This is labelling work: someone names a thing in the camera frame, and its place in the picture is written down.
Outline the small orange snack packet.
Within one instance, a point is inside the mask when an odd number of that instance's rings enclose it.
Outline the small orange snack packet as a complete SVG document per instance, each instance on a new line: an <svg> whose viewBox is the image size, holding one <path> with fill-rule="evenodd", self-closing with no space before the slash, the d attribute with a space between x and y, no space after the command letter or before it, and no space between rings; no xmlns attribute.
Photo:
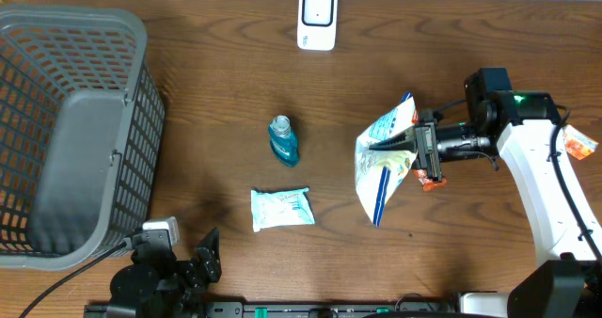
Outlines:
<svg viewBox="0 0 602 318"><path fill-rule="evenodd" d="M589 138L572 125L568 124L563 127L563 142L565 150L578 160L583 160L594 153L598 143Z"/></svg>

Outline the red chocolate bar wrapper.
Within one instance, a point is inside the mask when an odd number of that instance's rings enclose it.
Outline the red chocolate bar wrapper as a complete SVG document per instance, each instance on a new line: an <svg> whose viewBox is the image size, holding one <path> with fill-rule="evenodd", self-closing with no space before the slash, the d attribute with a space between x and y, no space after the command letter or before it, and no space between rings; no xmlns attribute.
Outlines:
<svg viewBox="0 0 602 318"><path fill-rule="evenodd" d="M422 190L425 192L430 192L443 187L447 183L446 178L443 178L441 182L435 182L433 179L428 178L427 172L424 169L413 170L413 174L417 177L422 185Z"/></svg>

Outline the yellow snack bag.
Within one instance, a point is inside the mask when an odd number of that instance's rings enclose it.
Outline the yellow snack bag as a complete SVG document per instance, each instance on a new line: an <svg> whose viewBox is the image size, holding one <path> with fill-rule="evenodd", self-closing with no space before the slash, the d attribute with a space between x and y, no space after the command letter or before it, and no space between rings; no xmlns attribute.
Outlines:
<svg viewBox="0 0 602 318"><path fill-rule="evenodd" d="M356 194L375 227L381 225L386 203L411 169L417 150L377 151L371 149L371 145L402 135L414 125L416 116L413 95L406 92L397 106L373 122L356 139Z"/></svg>

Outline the white tissue pack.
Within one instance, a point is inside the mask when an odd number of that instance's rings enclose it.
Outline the white tissue pack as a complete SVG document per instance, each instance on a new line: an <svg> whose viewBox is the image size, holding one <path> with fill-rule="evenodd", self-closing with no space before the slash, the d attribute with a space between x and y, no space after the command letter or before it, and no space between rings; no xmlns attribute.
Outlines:
<svg viewBox="0 0 602 318"><path fill-rule="evenodd" d="M309 188L261 192L252 190L251 213L254 232L282 226L314 225L309 205Z"/></svg>

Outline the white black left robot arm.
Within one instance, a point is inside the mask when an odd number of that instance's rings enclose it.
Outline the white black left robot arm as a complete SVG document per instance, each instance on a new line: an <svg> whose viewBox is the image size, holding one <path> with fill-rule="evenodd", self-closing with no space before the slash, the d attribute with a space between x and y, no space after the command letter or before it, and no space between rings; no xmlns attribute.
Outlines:
<svg viewBox="0 0 602 318"><path fill-rule="evenodd" d="M178 260L167 230L141 231L129 244L132 264L110 283L109 318L204 317L201 296L222 275L217 228L196 246L195 256Z"/></svg>

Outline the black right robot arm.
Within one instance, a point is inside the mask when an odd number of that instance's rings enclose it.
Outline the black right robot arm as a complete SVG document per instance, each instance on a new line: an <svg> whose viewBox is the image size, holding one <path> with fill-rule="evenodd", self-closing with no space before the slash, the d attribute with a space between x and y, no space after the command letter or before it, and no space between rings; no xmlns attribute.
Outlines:
<svg viewBox="0 0 602 318"><path fill-rule="evenodd" d="M571 165L590 140L570 111L544 91L517 91L503 68L464 83L468 119L446 125L441 110L418 110L411 94L356 139L355 183L374 226L409 171L424 186L441 167L484 158L509 168L531 227L536 269L507 294L465 292L449 304L414 301L396 317L597 317L601 313L601 225Z"/></svg>

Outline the blue mouthwash bottle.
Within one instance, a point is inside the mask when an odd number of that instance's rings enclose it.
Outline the blue mouthwash bottle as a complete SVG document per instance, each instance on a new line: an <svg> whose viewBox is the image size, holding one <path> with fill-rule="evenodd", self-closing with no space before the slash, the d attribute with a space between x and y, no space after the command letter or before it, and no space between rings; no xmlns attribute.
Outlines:
<svg viewBox="0 0 602 318"><path fill-rule="evenodd" d="M299 163L298 139L289 118L276 116L269 124L268 134L275 157L285 166L295 167Z"/></svg>

